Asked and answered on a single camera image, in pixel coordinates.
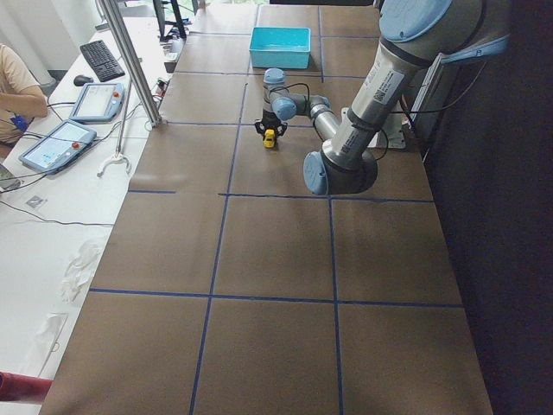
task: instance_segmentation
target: white table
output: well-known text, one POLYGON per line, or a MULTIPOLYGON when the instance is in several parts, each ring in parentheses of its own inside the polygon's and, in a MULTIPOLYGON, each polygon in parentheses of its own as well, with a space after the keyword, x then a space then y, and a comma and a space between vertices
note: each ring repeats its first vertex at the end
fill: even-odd
MULTIPOLYGON (((156 38, 156 20, 133 17, 125 18, 125 23, 137 55, 142 58, 143 71, 149 85, 154 86, 158 77, 166 80, 169 75, 165 72, 163 51, 156 38)), ((97 39, 104 40, 113 54, 119 56, 110 31, 95 34, 92 41, 97 39)), ((82 56, 68 70, 50 96, 49 103, 74 102, 80 87, 73 85, 73 78, 80 73, 94 75, 82 56)), ((115 81, 127 86, 129 75, 113 82, 115 81)), ((132 111, 139 102, 133 89, 128 111, 132 111)), ((54 109, 65 119, 71 106, 60 105, 54 109)), ((92 128, 98 132, 98 137, 104 137, 120 118, 121 114, 109 124, 96 124, 92 128)), ((45 134, 59 123, 60 119, 49 111, 46 118, 33 122, 29 130, 45 134)), ((111 164, 101 178, 97 177, 101 163, 115 152, 118 139, 118 130, 115 130, 68 169, 57 175, 47 176, 26 188, 0 195, 0 201, 47 220, 113 224, 127 192, 130 177, 146 144, 149 129, 145 111, 139 106, 124 128, 122 152, 132 163, 130 175, 125 173, 124 164, 111 164), (34 196, 44 202, 37 207, 29 206, 27 201, 34 196)), ((4 162, 15 176, 34 173, 17 159, 34 142, 32 138, 22 138, 4 162)), ((29 183, 37 177, 39 176, 23 180, 29 183)), ((88 284, 83 286, 72 302, 64 301, 61 283, 67 267, 87 241, 92 240, 103 249, 110 232, 111 227, 44 223, 0 204, 0 371, 40 375, 48 379, 54 377, 88 288, 88 284), (39 344, 35 334, 51 313, 60 313, 67 320, 60 332, 58 344, 41 370, 40 365, 29 366, 29 351, 39 344)), ((92 275, 97 263, 98 261, 94 261, 89 266, 88 271, 92 275)), ((39 410, 38 405, 0 403, 0 414, 36 414, 39 410)))

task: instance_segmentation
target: blue bin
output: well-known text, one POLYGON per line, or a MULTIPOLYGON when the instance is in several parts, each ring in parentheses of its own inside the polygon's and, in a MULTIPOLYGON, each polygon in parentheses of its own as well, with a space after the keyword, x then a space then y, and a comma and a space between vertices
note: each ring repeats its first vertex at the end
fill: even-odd
POLYGON ((250 42, 253 67, 305 69, 310 53, 309 28, 253 28, 250 42))

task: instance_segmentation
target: black keyboard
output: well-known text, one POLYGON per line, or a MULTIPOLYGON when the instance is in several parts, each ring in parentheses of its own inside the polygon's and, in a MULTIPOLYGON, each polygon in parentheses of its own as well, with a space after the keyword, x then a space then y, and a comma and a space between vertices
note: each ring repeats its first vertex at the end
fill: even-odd
POLYGON ((104 41, 92 41, 80 47, 80 52, 98 76, 100 82, 124 75, 124 70, 113 57, 104 41))

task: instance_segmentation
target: red cylinder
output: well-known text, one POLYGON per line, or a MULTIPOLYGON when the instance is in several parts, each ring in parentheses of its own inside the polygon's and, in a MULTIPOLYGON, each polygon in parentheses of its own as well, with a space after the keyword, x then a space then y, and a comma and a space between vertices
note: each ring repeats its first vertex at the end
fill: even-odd
POLYGON ((51 386, 48 379, 0 372, 0 401, 41 404, 51 386))

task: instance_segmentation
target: black computer mouse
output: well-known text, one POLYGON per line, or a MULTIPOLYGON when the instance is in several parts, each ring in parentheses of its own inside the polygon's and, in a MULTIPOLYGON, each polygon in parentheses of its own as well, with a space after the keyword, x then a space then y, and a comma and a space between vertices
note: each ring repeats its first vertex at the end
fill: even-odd
POLYGON ((88 84, 90 82, 94 82, 94 79, 86 75, 77 75, 73 80, 73 84, 75 86, 83 86, 84 84, 88 84))

